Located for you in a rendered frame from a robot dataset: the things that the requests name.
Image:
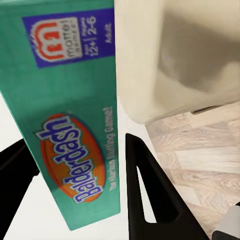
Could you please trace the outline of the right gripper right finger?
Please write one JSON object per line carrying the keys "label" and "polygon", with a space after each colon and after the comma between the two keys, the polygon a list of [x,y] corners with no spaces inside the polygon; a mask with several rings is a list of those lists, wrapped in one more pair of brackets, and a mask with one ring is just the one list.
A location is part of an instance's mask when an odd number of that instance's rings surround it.
{"label": "right gripper right finger", "polygon": [[[210,240],[145,142],[125,135],[129,240]],[[145,220],[137,167],[156,223]]]}

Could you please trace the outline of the board game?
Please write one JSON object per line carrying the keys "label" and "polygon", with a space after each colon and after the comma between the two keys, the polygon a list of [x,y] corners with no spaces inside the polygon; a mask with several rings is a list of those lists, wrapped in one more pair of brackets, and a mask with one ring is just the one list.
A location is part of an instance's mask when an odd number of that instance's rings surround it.
{"label": "board game", "polygon": [[115,0],[0,0],[0,94],[70,231],[121,213]]}

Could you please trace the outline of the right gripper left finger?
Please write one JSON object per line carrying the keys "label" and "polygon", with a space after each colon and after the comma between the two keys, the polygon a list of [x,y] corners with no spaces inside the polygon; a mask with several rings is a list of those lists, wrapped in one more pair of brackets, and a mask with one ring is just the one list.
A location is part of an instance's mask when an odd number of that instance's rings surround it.
{"label": "right gripper left finger", "polygon": [[0,240],[3,240],[38,166],[24,139],[0,151]]}

